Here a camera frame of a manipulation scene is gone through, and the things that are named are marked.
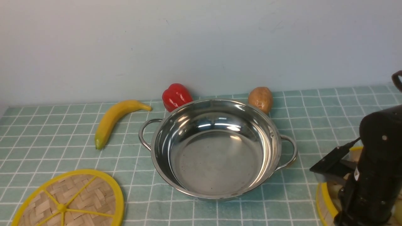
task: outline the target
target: red bell pepper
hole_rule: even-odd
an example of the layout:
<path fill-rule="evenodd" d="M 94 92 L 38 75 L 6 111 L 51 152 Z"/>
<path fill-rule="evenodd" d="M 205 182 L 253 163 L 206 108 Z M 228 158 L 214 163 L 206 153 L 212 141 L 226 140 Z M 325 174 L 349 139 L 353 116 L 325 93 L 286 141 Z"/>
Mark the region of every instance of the red bell pepper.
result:
<path fill-rule="evenodd" d="M 193 101 L 189 91 L 180 83 L 173 83 L 162 94 L 163 105 L 168 112 Z"/>

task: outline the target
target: pot rim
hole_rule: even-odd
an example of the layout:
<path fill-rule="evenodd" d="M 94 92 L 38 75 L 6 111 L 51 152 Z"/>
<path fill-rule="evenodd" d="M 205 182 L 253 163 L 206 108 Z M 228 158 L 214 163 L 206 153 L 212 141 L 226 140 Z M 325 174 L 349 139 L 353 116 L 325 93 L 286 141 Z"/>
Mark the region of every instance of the pot rim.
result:
<path fill-rule="evenodd" d="M 165 122 L 167 120 L 169 120 L 169 118 L 173 115 L 176 114 L 177 112 L 179 112 L 181 109 L 185 108 L 186 106 L 195 104 L 195 103 L 199 103 L 199 102 L 204 102 L 204 101 L 229 101 L 229 102 L 233 102 L 236 104 L 240 104 L 243 106 L 247 106 L 249 108 L 252 108 L 257 114 L 261 115 L 269 124 L 270 128 L 272 129 L 273 133 L 274 133 L 274 137 L 272 139 L 273 142 L 276 142 L 276 145 L 272 144 L 272 148 L 274 148 L 276 146 L 277 148 L 277 155 L 272 157 L 271 162 L 273 163 L 272 166 L 270 168 L 268 168 L 265 173 L 263 174 L 263 176 L 260 178 L 260 180 L 257 183 L 254 183 L 252 186 L 244 188 L 242 190 L 239 190 L 237 193 L 232 193 L 232 194 L 224 194 L 224 195 L 205 195 L 205 194 L 201 194 L 201 193 L 197 193 L 197 192 L 193 192 L 193 191 L 189 191 L 184 189 L 181 186 L 178 186 L 176 183 L 174 183 L 172 180 L 170 180 L 164 173 L 164 171 L 159 167 L 157 159 L 156 159 L 156 155 L 155 155 L 155 142 L 156 139 L 158 137 L 158 134 L 161 131 L 161 128 L 164 126 Z M 152 136 L 152 141 L 151 141 L 151 158 L 152 158 L 152 163 L 154 164 L 154 167 L 156 169 L 156 171 L 158 172 L 158 174 L 173 188 L 175 188 L 176 190 L 195 197 L 195 198 L 200 198 L 200 199 L 211 199 L 211 200 L 216 200 L 216 199 L 233 199 L 237 196 L 243 195 L 247 192 L 250 192 L 251 190 L 255 189 L 256 187 L 260 186 L 262 183 L 264 183 L 264 181 L 266 181 L 276 170 L 276 168 L 278 167 L 279 164 L 279 159 L 281 157 L 281 151 L 282 151 L 282 145 L 281 145 L 281 135 L 279 133 L 278 128 L 276 127 L 276 125 L 274 124 L 274 122 L 272 121 L 272 119 L 270 117 L 268 117 L 267 114 L 263 113 L 259 108 L 250 105 L 250 104 L 246 104 L 246 103 L 242 103 L 239 102 L 237 100 L 233 100 L 233 99 L 225 99 L 225 98 L 210 98 L 210 99 L 200 99 L 200 100 L 195 100 L 189 103 L 186 103 L 178 108 L 176 108 L 175 110 L 173 110 L 172 112 L 169 113 L 169 115 L 165 116 L 164 119 L 159 123 L 158 127 L 156 128 L 153 136 Z"/>

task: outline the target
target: banana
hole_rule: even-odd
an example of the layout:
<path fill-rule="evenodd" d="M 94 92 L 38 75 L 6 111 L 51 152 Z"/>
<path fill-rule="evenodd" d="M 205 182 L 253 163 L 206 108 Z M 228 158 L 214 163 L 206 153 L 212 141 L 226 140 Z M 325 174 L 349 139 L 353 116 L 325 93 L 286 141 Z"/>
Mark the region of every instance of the banana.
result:
<path fill-rule="evenodd" d="M 100 120 L 96 130 L 95 148 L 97 150 L 103 149 L 109 139 L 110 133 L 119 119 L 130 112 L 141 109 L 151 111 L 152 107 L 137 100 L 125 100 L 109 108 L 109 110 L 106 111 L 105 115 Z"/>

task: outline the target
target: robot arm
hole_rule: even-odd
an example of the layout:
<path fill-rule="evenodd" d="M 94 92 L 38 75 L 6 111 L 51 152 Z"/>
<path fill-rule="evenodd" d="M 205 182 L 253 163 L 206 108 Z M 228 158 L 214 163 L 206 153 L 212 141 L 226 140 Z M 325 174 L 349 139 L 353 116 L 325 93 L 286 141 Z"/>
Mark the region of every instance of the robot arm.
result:
<path fill-rule="evenodd" d="M 399 71 L 392 79 L 402 91 L 401 75 Z M 359 133 L 364 147 L 357 164 L 343 157 L 359 139 L 335 148 L 310 168 L 343 186 L 338 193 L 342 211 L 334 219 L 338 226 L 385 224 L 402 188 L 402 105 L 365 116 Z"/>

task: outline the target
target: pot handle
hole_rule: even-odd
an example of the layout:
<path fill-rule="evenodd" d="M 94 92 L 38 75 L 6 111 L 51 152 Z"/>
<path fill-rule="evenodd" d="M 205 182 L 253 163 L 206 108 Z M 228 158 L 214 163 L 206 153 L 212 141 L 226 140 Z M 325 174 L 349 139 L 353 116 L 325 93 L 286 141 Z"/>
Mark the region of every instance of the pot handle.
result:
<path fill-rule="evenodd" d="M 280 170 L 283 167 L 287 167 L 287 166 L 291 165 L 296 160 L 296 156 L 297 156 L 296 141 L 293 140 L 292 138 L 288 137 L 288 136 L 285 136 L 285 135 L 281 135 L 281 139 L 287 140 L 292 144 L 292 146 L 293 146 L 293 155 L 292 155 L 292 158 L 287 163 L 285 163 L 285 164 L 283 164 L 281 166 L 278 166 L 274 171 Z"/>
<path fill-rule="evenodd" d="M 144 122 L 144 124 L 141 125 L 141 127 L 139 128 L 139 132 L 138 132 L 138 138 L 139 141 L 141 142 L 141 144 L 146 147 L 149 151 L 151 151 L 151 146 L 145 141 L 144 139 L 144 130 L 145 127 L 147 127 L 147 125 L 154 123 L 154 122 L 162 122 L 163 119 L 150 119 L 146 122 Z"/>

